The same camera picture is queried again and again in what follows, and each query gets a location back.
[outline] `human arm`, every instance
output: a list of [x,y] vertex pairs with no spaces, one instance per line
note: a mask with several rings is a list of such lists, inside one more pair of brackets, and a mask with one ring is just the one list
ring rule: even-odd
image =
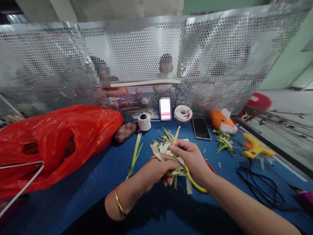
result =
[[162,93],[166,91],[166,86],[165,85],[159,85],[159,86],[153,86],[153,91],[156,93]]
[[153,86],[153,91],[156,93],[162,93],[166,90],[175,91],[175,87],[172,85],[159,85],[159,86]]
[[114,90],[108,88],[105,90],[105,94],[109,96],[120,96],[120,95],[127,95],[128,91],[125,87],[116,87]]
[[[160,162],[153,157],[133,177],[125,180],[117,186],[118,199],[123,211],[128,214],[137,200],[150,191],[154,183],[161,180],[165,186],[171,185],[174,176],[165,177],[167,171],[176,169],[179,164],[169,155],[162,154],[166,160]],[[73,224],[63,231],[65,234],[100,234],[118,226],[125,216],[121,213],[112,190],[105,198],[94,204],[81,215]]]
[[265,207],[224,178],[215,175],[194,143],[177,140],[169,149],[180,156],[199,182],[246,234],[301,234],[286,219]]

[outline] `white tape roll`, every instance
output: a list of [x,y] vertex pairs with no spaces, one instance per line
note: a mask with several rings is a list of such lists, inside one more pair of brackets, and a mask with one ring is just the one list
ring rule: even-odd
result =
[[177,106],[174,111],[175,120],[179,123],[188,123],[192,118],[192,110],[188,106]]

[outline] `orange tissue box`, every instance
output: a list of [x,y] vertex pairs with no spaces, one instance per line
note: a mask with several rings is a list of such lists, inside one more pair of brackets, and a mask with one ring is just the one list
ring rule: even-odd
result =
[[213,110],[211,112],[213,126],[222,132],[235,134],[238,131],[238,128],[230,119],[230,115],[231,113],[227,109],[222,109],[221,111]]

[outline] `yellow glue gun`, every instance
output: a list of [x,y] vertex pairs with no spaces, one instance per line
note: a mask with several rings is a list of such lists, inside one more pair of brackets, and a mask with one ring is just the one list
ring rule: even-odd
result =
[[255,139],[254,137],[250,136],[247,133],[243,133],[239,131],[244,139],[249,142],[249,144],[244,143],[250,151],[243,151],[242,155],[246,158],[255,158],[257,157],[260,153],[265,155],[266,157],[274,156],[275,153],[268,149],[263,143]]

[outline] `brown pouch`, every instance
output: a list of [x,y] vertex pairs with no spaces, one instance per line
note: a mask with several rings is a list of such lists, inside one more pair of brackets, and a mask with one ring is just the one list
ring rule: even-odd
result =
[[138,126],[135,122],[128,122],[122,125],[114,134],[114,140],[118,143],[125,142],[138,130]]

